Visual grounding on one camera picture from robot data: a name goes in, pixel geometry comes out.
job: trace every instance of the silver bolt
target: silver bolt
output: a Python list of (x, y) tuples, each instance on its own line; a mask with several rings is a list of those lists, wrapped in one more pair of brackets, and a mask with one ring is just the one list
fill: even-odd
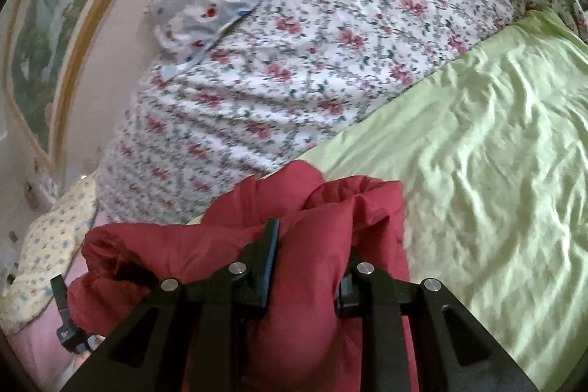
[(361, 274), (372, 274), (374, 272), (374, 266), (372, 263), (359, 263), (358, 273)]
[(229, 271), (233, 274), (243, 274), (247, 270), (245, 263), (232, 263), (229, 266)]
[(175, 279), (166, 279), (161, 283), (161, 289), (165, 292), (175, 291), (179, 286), (179, 283)]
[(441, 289), (441, 283), (432, 277), (424, 280), (424, 286), (429, 291), (433, 291), (433, 292), (439, 291)]

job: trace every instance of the pink sheet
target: pink sheet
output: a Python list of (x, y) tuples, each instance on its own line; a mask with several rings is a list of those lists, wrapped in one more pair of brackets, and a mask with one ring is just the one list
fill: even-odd
[[(106, 223), (103, 213), (96, 216), (94, 226)], [(65, 278), (70, 283), (87, 272), (86, 261), (78, 251)], [(17, 334), (8, 337), (8, 342), (21, 360), (31, 378), (43, 390), (48, 390), (57, 382), (72, 360), (72, 355), (65, 350), (57, 339), (57, 329), (61, 326), (60, 314), (55, 300), (33, 322)]]

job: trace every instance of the floral bedsheet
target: floral bedsheet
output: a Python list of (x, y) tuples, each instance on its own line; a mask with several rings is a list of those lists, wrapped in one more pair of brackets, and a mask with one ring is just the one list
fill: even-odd
[(577, 0), (264, 0), (186, 73), (152, 67), (99, 166), (99, 203), (116, 222), (187, 222), (546, 7), (588, 39)]

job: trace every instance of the red cloth bundle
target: red cloth bundle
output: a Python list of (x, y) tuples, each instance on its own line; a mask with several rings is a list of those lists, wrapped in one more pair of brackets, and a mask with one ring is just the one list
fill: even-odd
[(89, 272), (69, 289), (73, 320), (88, 332), (108, 335), (149, 292), (117, 280), (129, 265), (160, 280), (203, 279), (237, 260), (270, 217), (280, 219), (279, 251), (268, 312), (248, 331), (249, 383), (266, 391), (359, 391), (361, 320), (338, 320), (333, 299), (351, 245), (392, 277), (409, 279), (399, 181), (354, 176), (326, 183), (318, 170), (293, 161), (266, 179), (240, 182), (211, 205), (199, 225), (96, 228), (82, 247)]

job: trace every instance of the black metal clamp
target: black metal clamp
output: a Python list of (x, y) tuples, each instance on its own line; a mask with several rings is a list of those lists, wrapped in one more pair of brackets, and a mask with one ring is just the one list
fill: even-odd
[[(268, 306), (279, 222), (247, 245), (238, 262), (202, 281), (168, 278), (143, 299), (67, 382), (62, 392), (177, 392), (198, 325), (189, 390), (236, 392), (246, 361), (245, 323)], [(537, 392), (507, 352), (436, 279), (394, 280), (352, 248), (334, 307), (363, 318), (361, 392), (410, 392), (401, 316), (408, 316), (420, 392)], [(70, 334), (62, 343), (75, 349)]]
[(410, 392), (408, 316), (420, 392), (537, 392), (522, 369), (437, 279), (395, 280), (352, 248), (335, 310), (363, 318), (361, 392)]
[(90, 345), (92, 336), (76, 326), (69, 313), (68, 288), (65, 285), (64, 278), (61, 275), (54, 277), (51, 280), (51, 288), (53, 289), (57, 310), (63, 322), (63, 325), (57, 329), (57, 337), (61, 345), (74, 354), (92, 351), (94, 349)]

